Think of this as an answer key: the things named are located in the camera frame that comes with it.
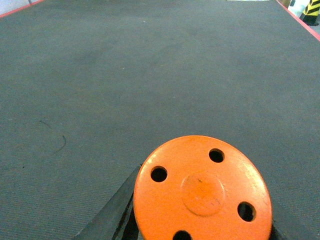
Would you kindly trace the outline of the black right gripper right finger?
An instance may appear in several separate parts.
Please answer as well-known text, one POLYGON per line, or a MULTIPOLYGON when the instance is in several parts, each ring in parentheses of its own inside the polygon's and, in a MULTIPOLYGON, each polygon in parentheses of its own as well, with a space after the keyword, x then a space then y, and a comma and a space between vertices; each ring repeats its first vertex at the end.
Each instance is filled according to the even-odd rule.
POLYGON ((287 240, 288 226, 287 222, 283 219, 272 218, 271 231, 269 235, 269 240, 287 240))

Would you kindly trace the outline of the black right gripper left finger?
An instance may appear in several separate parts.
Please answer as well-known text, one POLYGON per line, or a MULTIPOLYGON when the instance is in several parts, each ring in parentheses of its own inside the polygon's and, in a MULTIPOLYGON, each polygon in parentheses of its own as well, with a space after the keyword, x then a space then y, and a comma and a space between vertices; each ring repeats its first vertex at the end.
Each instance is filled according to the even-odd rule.
POLYGON ((88 224, 73 238, 75 240, 137 240, 139 229, 133 208, 133 195, 138 165, 117 192, 88 224))

